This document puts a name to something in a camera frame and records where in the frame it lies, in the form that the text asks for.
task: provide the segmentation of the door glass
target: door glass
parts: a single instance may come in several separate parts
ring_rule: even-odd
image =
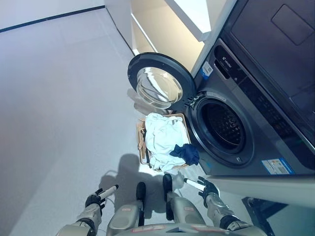
[[[169,108],[183,96],[179,82],[159,68],[142,68],[137,74],[137,81],[137,93],[145,102],[156,108]]]

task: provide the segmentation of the blue sticker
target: blue sticker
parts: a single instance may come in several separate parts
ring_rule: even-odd
[[[289,164],[285,161],[283,157],[280,158],[280,161],[284,165],[287,171],[289,171],[290,175],[295,174],[295,172],[292,170],[292,168],[289,166]]]
[[[200,68],[200,73],[204,80],[209,79],[209,76],[211,75],[212,71],[213,71],[213,68],[210,66],[210,64],[207,61],[205,61],[202,67]]]
[[[261,163],[271,175],[295,174],[289,164],[282,157],[280,159],[262,160]]]

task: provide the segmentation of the open washer door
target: open washer door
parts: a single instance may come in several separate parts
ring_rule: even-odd
[[[128,78],[137,94],[156,108],[183,111],[196,95],[196,85],[186,68],[160,53],[136,55],[129,63]]]

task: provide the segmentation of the white towel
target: white towel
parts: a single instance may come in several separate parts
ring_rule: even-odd
[[[169,155],[175,145],[182,147],[189,140],[181,117],[163,117],[160,114],[150,113],[146,117],[146,147],[152,157],[150,164],[153,169],[162,171],[172,169],[174,166],[185,164],[182,158]]]

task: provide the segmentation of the gray floor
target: gray floor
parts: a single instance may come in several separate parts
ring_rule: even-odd
[[[0,235],[54,236],[76,220],[90,193],[118,183],[99,227],[106,230],[141,180],[146,224],[166,222],[163,173],[138,162],[135,127],[144,115],[130,96],[132,57],[105,9],[0,34]],[[200,166],[181,172],[204,174]],[[175,187],[211,224],[197,191]],[[241,196],[222,198],[250,221]]]

